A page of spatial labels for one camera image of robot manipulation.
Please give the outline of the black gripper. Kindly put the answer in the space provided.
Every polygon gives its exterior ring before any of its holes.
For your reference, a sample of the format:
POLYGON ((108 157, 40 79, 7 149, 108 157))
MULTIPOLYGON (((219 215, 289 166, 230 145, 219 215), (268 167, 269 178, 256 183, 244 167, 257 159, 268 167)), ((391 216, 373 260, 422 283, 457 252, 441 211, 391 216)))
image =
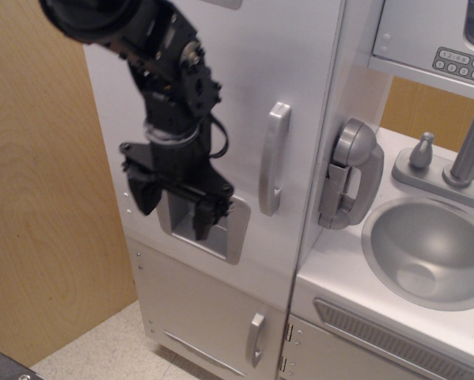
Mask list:
POLYGON ((233 186, 210 163, 211 128, 202 126, 193 139, 179 145, 123 142, 123 170, 137 208, 149 215, 162 191, 195 203, 192 226, 196 241, 229 214, 233 186))

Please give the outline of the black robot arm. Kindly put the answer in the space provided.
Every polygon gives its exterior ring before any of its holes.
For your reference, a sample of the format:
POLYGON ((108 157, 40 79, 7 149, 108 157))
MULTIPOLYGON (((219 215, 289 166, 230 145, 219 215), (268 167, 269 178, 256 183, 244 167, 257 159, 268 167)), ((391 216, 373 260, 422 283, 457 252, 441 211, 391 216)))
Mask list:
POLYGON ((123 170, 138 209, 148 215, 169 192, 194 206, 195 239, 229 214, 233 186, 211 165, 211 77, 196 29, 168 1, 43 1, 65 36, 97 44, 128 64, 146 107, 145 143, 124 142, 123 170))

